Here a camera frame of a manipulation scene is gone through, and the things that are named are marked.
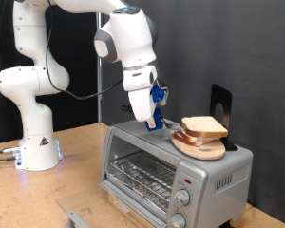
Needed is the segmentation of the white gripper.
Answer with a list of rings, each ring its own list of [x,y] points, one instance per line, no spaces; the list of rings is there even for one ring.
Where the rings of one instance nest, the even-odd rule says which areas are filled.
[[[123,88],[128,92],[134,116],[139,122],[147,122],[147,126],[151,129],[156,127],[153,118],[156,105],[151,95],[156,79],[157,70],[154,66],[126,70],[123,73]]]

